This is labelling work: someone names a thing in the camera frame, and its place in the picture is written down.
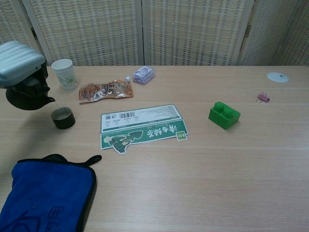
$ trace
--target green building block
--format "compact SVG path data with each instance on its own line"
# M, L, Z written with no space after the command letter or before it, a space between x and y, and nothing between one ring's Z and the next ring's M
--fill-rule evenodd
M214 104L214 107L211 108L208 119L226 130L237 122L239 117L240 112L218 101Z

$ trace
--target blue microfiber cloth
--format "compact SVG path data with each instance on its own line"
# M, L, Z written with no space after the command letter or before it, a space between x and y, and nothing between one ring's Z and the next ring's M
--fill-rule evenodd
M81 232L94 197L96 175L89 166L100 161L68 162L53 154L20 160L0 214L0 232Z

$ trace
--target white paper cup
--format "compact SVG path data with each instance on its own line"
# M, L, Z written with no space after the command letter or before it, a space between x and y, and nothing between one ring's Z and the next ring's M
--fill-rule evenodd
M76 88L77 82L73 69L73 62L70 59L59 59L52 63L52 69L55 71L59 82L66 90Z

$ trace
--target orange food package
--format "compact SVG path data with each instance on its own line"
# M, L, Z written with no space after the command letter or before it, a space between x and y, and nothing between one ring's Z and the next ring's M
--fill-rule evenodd
M91 83L79 90L79 103L95 102L104 98L132 98L133 89L128 81L112 81L107 84Z

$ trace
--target wooden table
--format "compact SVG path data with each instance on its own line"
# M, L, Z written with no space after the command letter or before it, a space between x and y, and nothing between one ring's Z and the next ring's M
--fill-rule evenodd
M138 67L75 67L81 85L123 79ZM76 124L58 130L53 103L28 112L0 99L0 205L20 159L59 153L93 165L98 189L85 232L308 232L309 68L156 67L134 98L79 105L49 69L50 96L70 107ZM267 79L282 72L288 83ZM258 103L265 92L269 103ZM208 120L223 101L241 112L225 131ZM100 150L100 115L173 103L188 140L132 145L127 154Z

